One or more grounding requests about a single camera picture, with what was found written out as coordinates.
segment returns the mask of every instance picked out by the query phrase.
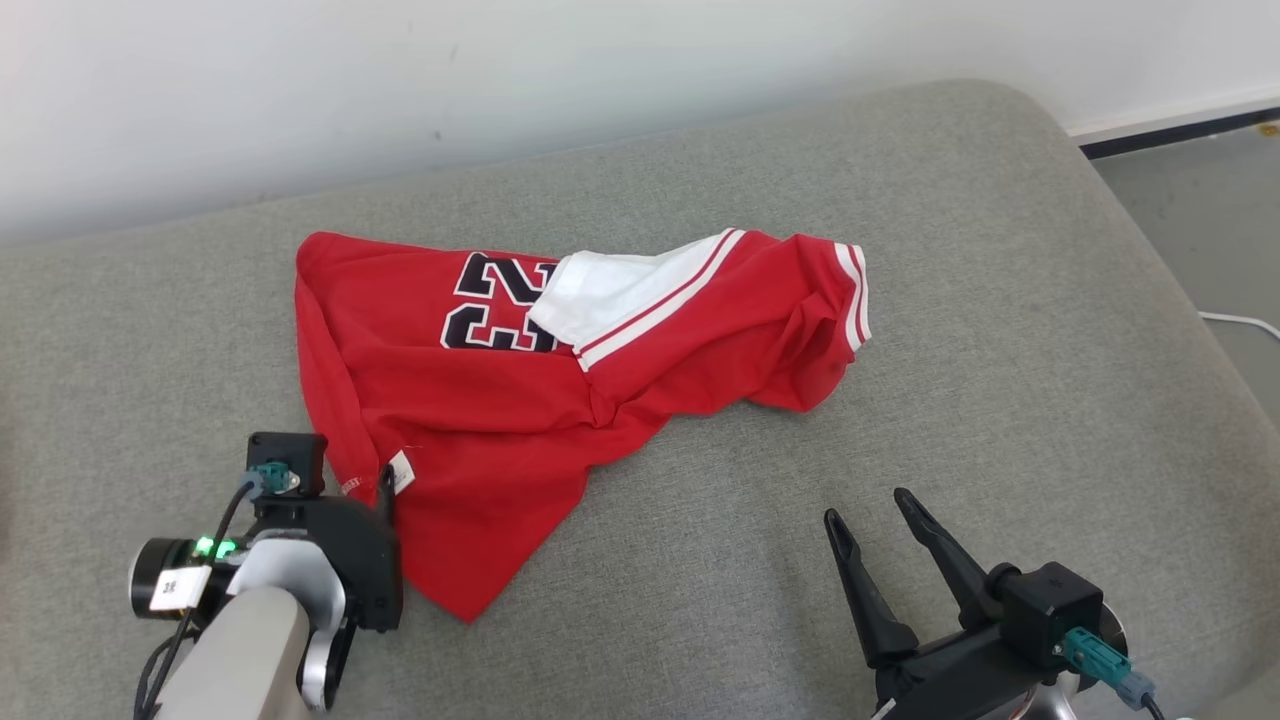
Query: green led light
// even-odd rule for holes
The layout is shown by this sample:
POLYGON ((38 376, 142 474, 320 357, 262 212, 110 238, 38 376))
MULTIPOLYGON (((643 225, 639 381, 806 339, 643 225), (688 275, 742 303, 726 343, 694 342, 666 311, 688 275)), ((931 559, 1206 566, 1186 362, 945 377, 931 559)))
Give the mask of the green led light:
MULTIPOLYGON (((212 548, 214 548, 214 538, 209 536, 201 536, 201 538, 196 541, 196 550, 193 555, 207 556, 209 551, 212 548)), ((227 539, 219 543, 218 553, 215 555, 215 557, 218 560, 221 560, 228 555, 230 555, 232 552, 236 552, 236 541, 227 539)))

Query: red fabric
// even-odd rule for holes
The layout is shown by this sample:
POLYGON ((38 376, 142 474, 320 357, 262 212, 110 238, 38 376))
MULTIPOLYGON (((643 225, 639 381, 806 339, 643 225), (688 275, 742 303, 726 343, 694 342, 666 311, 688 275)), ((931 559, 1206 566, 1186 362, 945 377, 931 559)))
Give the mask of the red fabric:
MULTIPOLYGON (((589 469, 636 451, 673 414, 744 397, 804 411, 831 393, 854 361, 846 319, 860 279, 833 246, 748 232, 678 310, 584 372, 563 343, 443 345, 463 305, 485 313, 467 343, 535 343, 520 332, 529 297, 495 269, 481 273, 492 299, 458 293, 472 252, 316 233, 298 250, 294 297, 307 411, 344 492, 364 502, 406 454, 416 480, 397 496, 404 575, 471 621, 577 505, 589 469)), ((534 291, 552 263, 484 258, 513 259, 534 291)))

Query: white wall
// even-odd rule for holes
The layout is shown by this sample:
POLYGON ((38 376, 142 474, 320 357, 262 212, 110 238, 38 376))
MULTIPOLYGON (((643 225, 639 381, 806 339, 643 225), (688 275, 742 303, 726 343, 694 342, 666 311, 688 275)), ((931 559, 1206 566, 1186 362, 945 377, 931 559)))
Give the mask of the white wall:
POLYGON ((1280 105, 1277 22, 1276 0, 0 0, 0 241, 929 78, 1004 81, 1096 140, 1280 105))

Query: red stripe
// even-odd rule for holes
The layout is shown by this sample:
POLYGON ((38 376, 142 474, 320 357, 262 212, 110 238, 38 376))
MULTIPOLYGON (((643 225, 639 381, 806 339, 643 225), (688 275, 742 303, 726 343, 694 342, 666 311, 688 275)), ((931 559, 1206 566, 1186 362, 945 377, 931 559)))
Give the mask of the red stripe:
POLYGON ((867 342, 867 333, 863 332, 863 302, 867 302, 867 288, 863 287, 863 266, 858 264, 858 252, 852 247, 849 249, 849 259, 854 261, 854 268, 858 269, 858 305, 855 305, 850 313, 854 314, 854 329, 858 331, 858 342, 867 342))
POLYGON ((649 307, 645 307, 644 313, 640 313, 639 315, 636 315, 635 318, 631 318, 626 323, 622 323, 621 325, 613 328, 612 331, 604 333, 603 336, 600 336, 600 337, 593 340, 591 342, 584 345, 577 351, 577 354, 582 355, 588 350, 590 350, 590 348, 595 347, 596 345, 600 345, 602 342, 604 342, 604 341, 609 340, 611 337, 618 334, 620 332, 622 332, 626 328, 631 327, 635 322, 640 320, 641 318, 644 318, 649 313, 653 313, 657 307, 662 306, 664 302, 667 302, 668 300, 671 300, 672 297, 675 297, 676 295, 678 295, 686 287, 689 287, 689 286, 694 284, 695 282, 698 282, 698 278, 700 278, 703 275, 703 273, 707 272, 707 268, 709 268, 712 265, 712 260, 716 259, 716 255, 719 254, 721 247, 724 246, 724 241, 728 240, 728 236, 732 234, 733 232, 736 232, 733 228, 730 228, 730 229, 724 231, 724 234, 721 236, 719 242, 716 243, 716 250, 713 250, 712 254, 707 256, 707 261, 703 263, 703 266, 699 268, 698 272, 694 273, 694 277, 689 278, 689 281, 686 281, 685 284, 682 284, 682 286, 677 287, 676 290, 671 291, 669 293, 667 293, 666 297, 663 297, 658 302, 654 302, 649 307))

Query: white and red striped trim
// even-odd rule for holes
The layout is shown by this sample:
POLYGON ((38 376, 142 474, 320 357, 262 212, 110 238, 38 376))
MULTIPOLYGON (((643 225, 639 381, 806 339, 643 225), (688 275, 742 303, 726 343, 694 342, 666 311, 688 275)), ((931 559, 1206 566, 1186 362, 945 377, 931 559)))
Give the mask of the white and red striped trim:
POLYGON ((836 247, 840 269, 854 282, 854 300, 849 305, 849 315, 845 316, 845 338, 849 341, 849 350, 856 352, 872 338, 870 327, 867 324, 867 259, 863 256, 863 249, 856 245, 841 242, 832 245, 836 247))
POLYGON ((689 302, 692 296, 698 295, 698 291, 710 282, 716 275, 716 270, 724 263, 724 259, 733 251, 733 246, 737 245, 737 241, 746 232, 740 229, 730 228, 724 231, 710 258, 684 284, 667 293, 658 302, 639 309, 625 322, 604 332, 595 340, 575 347, 577 361, 582 369, 591 369, 591 365, 626 347, 627 343, 653 329, 654 325, 669 318, 676 310, 680 310, 685 302, 689 302))

